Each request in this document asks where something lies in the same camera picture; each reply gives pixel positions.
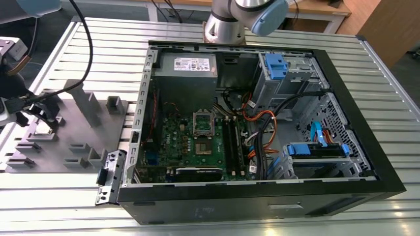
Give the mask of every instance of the motherboard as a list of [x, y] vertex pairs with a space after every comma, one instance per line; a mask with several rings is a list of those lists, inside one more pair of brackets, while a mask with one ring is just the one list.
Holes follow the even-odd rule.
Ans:
[[147, 150], [137, 162], [140, 182], [179, 182], [179, 178], [181, 182], [247, 180], [241, 145], [245, 131], [244, 120], [216, 118], [207, 110], [192, 117], [167, 117], [159, 151]]

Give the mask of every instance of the blue latch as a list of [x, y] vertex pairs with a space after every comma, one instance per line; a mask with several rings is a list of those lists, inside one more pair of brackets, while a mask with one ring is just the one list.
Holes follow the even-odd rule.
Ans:
[[349, 147], [348, 147], [348, 145], [347, 144], [341, 144], [341, 148], [343, 148], [345, 156], [348, 156], [349, 155]]
[[289, 155], [311, 155], [308, 144], [292, 144], [288, 145]]
[[265, 63], [272, 80], [281, 80], [288, 73], [288, 63], [284, 61], [283, 56], [275, 53], [265, 54]]
[[317, 121], [313, 121], [313, 122], [312, 122], [312, 125], [311, 125], [311, 141], [315, 140], [315, 134], [316, 134], [316, 136], [317, 136], [317, 142], [321, 143], [321, 146], [323, 146], [323, 147], [327, 147], [328, 144], [327, 144], [327, 142], [325, 142], [324, 135], [323, 135], [321, 123], [317, 122]]

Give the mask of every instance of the green circuit board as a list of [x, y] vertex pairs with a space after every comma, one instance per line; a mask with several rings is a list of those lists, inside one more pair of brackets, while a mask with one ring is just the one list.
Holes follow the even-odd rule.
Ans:
[[[208, 120], [197, 120], [203, 129]], [[240, 122], [240, 129], [245, 129], [245, 123]], [[232, 175], [225, 170], [224, 142], [223, 142], [223, 119], [213, 120], [213, 136], [193, 137], [193, 119], [192, 117], [168, 117], [164, 120], [161, 146], [157, 153], [145, 153], [145, 163], [137, 169], [141, 176], [141, 182], [167, 182], [165, 177], [168, 169], [181, 167], [196, 168], [220, 168], [223, 169], [224, 181], [247, 180], [248, 175], [241, 173]], [[153, 156], [156, 162], [148, 163], [149, 156]]]
[[177, 163], [179, 166], [213, 166], [224, 168], [221, 125], [215, 126], [212, 139], [207, 137], [195, 138], [192, 135], [192, 126], [192, 118], [168, 118], [165, 120], [163, 132], [164, 146], [159, 152], [161, 165], [175, 165]]

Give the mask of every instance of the workbench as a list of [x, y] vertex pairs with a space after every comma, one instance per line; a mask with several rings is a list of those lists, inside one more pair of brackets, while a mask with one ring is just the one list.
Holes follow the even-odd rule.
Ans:
[[[75, 2], [147, 7], [149, 21], [159, 21], [159, 11], [151, 0], [76, 0]], [[159, 8], [169, 9], [164, 0], [155, 0], [155, 2]], [[212, 0], [171, 0], [171, 2], [175, 9], [211, 12]], [[324, 33], [336, 33], [345, 17], [351, 15], [344, 3], [340, 4], [339, 8], [328, 6], [327, 0], [303, 0], [297, 4], [299, 19], [328, 21]], [[287, 18], [293, 18], [295, 13], [296, 5], [291, 5]]]
[[[87, 18], [93, 64], [84, 89], [97, 99], [129, 101], [120, 149], [128, 149], [135, 102], [148, 40], [203, 41], [203, 26]], [[95, 207], [96, 174], [0, 174], [0, 234], [79, 232], [89, 235], [420, 235], [420, 111], [369, 44], [349, 35], [276, 31], [245, 32], [249, 45], [323, 49], [388, 155], [407, 192], [363, 204], [332, 217], [140, 226], [120, 206]], [[88, 42], [71, 22], [31, 90], [61, 89], [83, 77]], [[25, 128], [11, 123], [0, 134], [0, 162], [15, 152]]]

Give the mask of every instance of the power supply label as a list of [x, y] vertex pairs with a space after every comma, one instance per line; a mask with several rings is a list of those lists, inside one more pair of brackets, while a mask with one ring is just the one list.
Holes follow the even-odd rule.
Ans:
[[208, 58], [176, 58], [173, 70], [211, 71], [211, 60]]

